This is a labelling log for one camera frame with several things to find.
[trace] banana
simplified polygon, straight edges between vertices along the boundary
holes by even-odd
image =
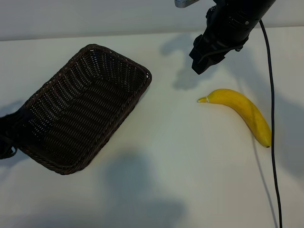
[[[231,89],[218,89],[202,97],[198,103],[226,105],[234,109],[264,147],[271,146],[271,130],[258,108],[244,95]]]

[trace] banana stem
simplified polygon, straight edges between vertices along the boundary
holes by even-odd
[[[205,96],[205,97],[202,97],[198,100],[198,103],[209,103],[209,100],[208,98]]]

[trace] wicker basket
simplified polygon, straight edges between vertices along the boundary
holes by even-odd
[[[93,44],[81,49],[16,113],[0,118],[0,156],[19,148],[62,175],[84,169],[151,82],[143,66]]]

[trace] cable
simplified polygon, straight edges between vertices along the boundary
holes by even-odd
[[[270,86],[271,86],[271,157],[272,157],[272,168],[274,172],[274,179],[275,179],[275,191],[276,191],[276,197],[277,197],[277,203],[279,208],[279,224],[280,228],[283,227],[282,225],[282,209],[281,209],[281,200],[280,200],[280,193],[279,193],[279,187],[277,185],[277,177],[276,177],[276,161],[275,161],[275,87],[274,87],[274,80],[272,75],[272,65],[271,65],[271,55],[270,55],[270,46],[268,37],[266,34],[266,30],[264,27],[264,24],[262,20],[260,20],[260,25],[265,37],[266,47],[267,47],[267,56],[268,56],[268,66],[269,66],[269,76],[270,76]]]

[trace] white tabletop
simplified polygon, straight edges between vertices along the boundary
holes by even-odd
[[[304,27],[267,29],[275,95],[284,227],[304,227]],[[242,92],[270,123],[262,31],[198,76],[198,33],[0,42],[0,115],[16,111],[80,48],[111,48],[144,65],[152,83],[83,171],[61,176],[22,152],[0,161],[2,228],[274,228],[271,151],[232,109],[196,100]]]

